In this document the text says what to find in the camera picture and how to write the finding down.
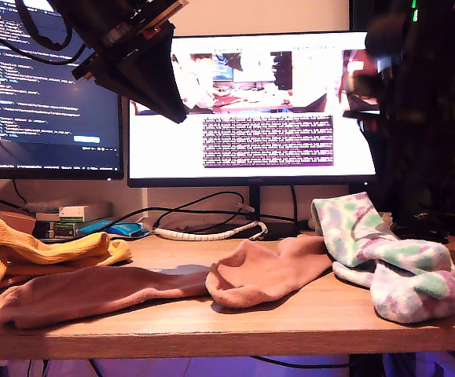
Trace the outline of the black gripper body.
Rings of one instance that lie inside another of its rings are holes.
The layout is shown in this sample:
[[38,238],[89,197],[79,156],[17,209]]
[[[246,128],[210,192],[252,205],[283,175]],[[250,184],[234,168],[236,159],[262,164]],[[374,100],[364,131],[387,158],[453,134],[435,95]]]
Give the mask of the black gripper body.
[[93,72],[97,69],[119,64],[161,32],[163,27],[174,25],[166,20],[148,26],[135,19],[113,21],[108,25],[86,20],[74,24],[73,28],[78,36],[93,52],[72,71],[73,76],[76,79],[87,75],[94,76]]

